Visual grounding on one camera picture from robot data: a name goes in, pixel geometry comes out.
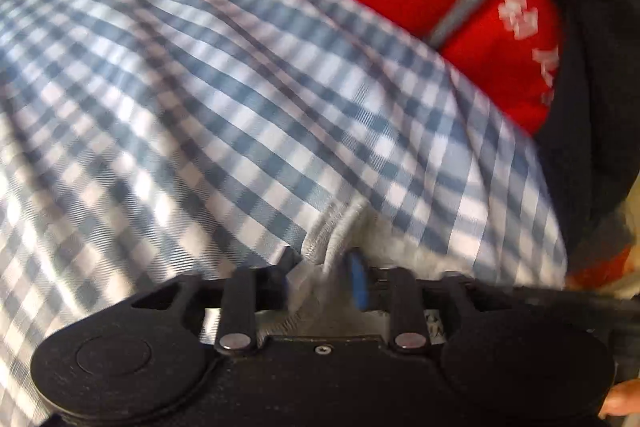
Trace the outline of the person's right hand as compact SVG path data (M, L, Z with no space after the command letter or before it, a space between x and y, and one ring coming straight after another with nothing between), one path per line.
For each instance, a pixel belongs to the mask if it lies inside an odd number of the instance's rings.
M606 396L599 416L621 417L640 413L640 379L615 385Z

